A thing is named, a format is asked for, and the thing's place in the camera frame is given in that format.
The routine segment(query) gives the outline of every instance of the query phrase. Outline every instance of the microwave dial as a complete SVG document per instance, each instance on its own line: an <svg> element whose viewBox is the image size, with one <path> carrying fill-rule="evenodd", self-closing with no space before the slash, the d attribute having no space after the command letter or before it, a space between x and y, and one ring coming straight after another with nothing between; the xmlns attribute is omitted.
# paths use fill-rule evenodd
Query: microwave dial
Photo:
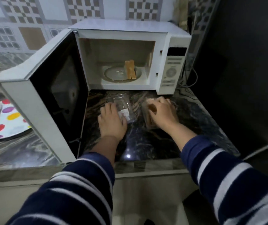
<svg viewBox="0 0 268 225"><path fill-rule="evenodd" d="M174 77L177 73L177 70L175 68L169 68L167 71L166 71L166 76L167 77Z"/></svg>

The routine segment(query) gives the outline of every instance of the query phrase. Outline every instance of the yellow dot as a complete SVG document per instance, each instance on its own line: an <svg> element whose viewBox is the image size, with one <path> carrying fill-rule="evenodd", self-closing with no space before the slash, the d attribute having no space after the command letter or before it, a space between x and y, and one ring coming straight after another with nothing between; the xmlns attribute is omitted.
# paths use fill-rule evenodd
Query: yellow dot
<svg viewBox="0 0 268 225"><path fill-rule="evenodd" d="M20 115L21 115L20 113L16 112L16 113L13 113L13 114L9 115L9 116L7 117L7 119L8 119L8 120L13 120L13 119L18 118Z"/></svg>

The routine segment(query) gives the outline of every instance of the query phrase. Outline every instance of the polka dot plate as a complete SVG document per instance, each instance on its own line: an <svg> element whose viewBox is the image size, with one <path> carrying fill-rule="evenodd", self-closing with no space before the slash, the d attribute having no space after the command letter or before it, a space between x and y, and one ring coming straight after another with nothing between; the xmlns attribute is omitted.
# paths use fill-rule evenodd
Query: polka dot plate
<svg viewBox="0 0 268 225"><path fill-rule="evenodd" d="M0 140L15 136L31 128L8 99L1 101L0 104L2 105L0 113Z"/></svg>

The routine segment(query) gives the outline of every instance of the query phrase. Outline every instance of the white stripe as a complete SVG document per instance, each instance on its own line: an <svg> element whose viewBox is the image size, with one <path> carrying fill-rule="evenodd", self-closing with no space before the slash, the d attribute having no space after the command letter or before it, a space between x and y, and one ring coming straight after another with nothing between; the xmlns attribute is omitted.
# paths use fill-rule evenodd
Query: white stripe
<svg viewBox="0 0 268 225"><path fill-rule="evenodd" d="M268 204L260 208L246 225L265 225L268 223Z"/></svg>
<svg viewBox="0 0 268 225"><path fill-rule="evenodd" d="M106 201L105 197L99 191L96 191L91 186L87 185L86 183L84 183L84 182L82 182L74 177L68 176L68 175L60 175L60 176L52 178L50 181L63 181L63 182L67 182L67 183L76 184L76 185L79 185L79 186L91 191L92 193L94 193L102 201L102 203L106 207L107 212L108 212L108 216L110 219L110 224L111 224L111 220L112 220L111 208L109 207L109 204Z"/></svg>
<svg viewBox="0 0 268 225"><path fill-rule="evenodd" d="M214 150L213 152L211 152L209 155L207 155L207 157L204 159L204 161L202 162L199 171L198 171L198 184L200 184L200 179L202 176L202 173L204 172L206 166L208 165L208 163L220 152L222 152L224 150L222 150L221 148Z"/></svg>
<svg viewBox="0 0 268 225"><path fill-rule="evenodd" d="M84 204L92 212L92 214L94 214L94 216L98 219L98 221L100 222L101 225L106 225L105 220L99 214L99 212L94 207L92 207L92 205L90 203L88 203L86 200L84 200L78 194L75 194L72 191L69 191L69 190L66 190L66 189L61 189L61 188L53 188L53 189L50 189L50 190L52 190L54 192L57 192L57 193L66 194L66 195L68 195L68 196L80 201L82 204Z"/></svg>
<svg viewBox="0 0 268 225"><path fill-rule="evenodd" d="M58 173L54 174L54 175L51 177L51 179L54 178L54 177L60 176L60 175L68 175L68 176L71 176L71 177L80 179L81 181L83 181L84 183L90 185L93 189L95 189L96 191L98 191L99 193L101 193L101 192L98 190L98 188L95 187L94 184L92 184L92 183L91 183L90 181L88 181L86 178L83 178L81 175L76 174L76 173L74 173L74 172L70 172L70 171L61 171L61 172L58 172Z"/></svg>
<svg viewBox="0 0 268 225"><path fill-rule="evenodd" d="M219 222L218 219L218 210L220 207L220 204L222 203L222 200L224 199L228 189L232 185L232 183L235 181L235 179L246 169L251 168L252 166L249 165L246 162L242 162L238 165L236 165L227 175L226 177L222 180L220 183L218 190L215 194L214 201L213 201L213 208L214 208L214 214Z"/></svg>
<svg viewBox="0 0 268 225"><path fill-rule="evenodd" d="M68 223L64 222L62 219L59 219L55 216L40 214L40 213L26 214L26 215L20 216L16 218L12 223L10 223L10 225L13 225L18 219L22 219L22 218L33 218L33 219L39 218L43 220L48 220L57 225L69 225Z"/></svg>
<svg viewBox="0 0 268 225"><path fill-rule="evenodd" d="M77 159L76 161L78 161L78 160L84 160L84 161L92 162L92 163L94 163L95 165L97 165L97 166L101 169L101 171L104 173L104 175L106 176L106 178L107 178L107 180L108 180L108 182L109 182L110 193L111 193L111 195L112 195L113 187L112 187L111 180L110 180L110 178L109 178L107 172L102 168L102 166L100 166L97 162L95 162L95 161L93 161L93 160L90 160L90 159L81 158L81 159Z"/></svg>
<svg viewBox="0 0 268 225"><path fill-rule="evenodd" d="M241 214L240 216L227 219L223 225L236 225L243 217L245 217L249 213L255 211L256 209L262 207L265 204L268 204L268 194L266 194L265 197L263 197L256 205L254 205L252 208L250 208L245 213Z"/></svg>

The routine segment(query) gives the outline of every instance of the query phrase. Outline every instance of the hand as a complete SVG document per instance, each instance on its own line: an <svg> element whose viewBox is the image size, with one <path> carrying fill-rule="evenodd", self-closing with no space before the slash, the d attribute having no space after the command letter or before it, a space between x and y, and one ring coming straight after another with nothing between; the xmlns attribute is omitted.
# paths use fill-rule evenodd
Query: hand
<svg viewBox="0 0 268 225"><path fill-rule="evenodd" d="M165 99L164 97L159 97L156 100L149 101L149 103L153 104L157 109L156 114L149 110L152 119L158 127L169 134L170 129L179 123L176 108L170 99Z"/></svg>
<svg viewBox="0 0 268 225"><path fill-rule="evenodd" d="M127 120L122 116L119 118L115 103L108 102L101 107L101 114L98 116L101 138L113 136L118 142L125 136L127 131Z"/></svg>

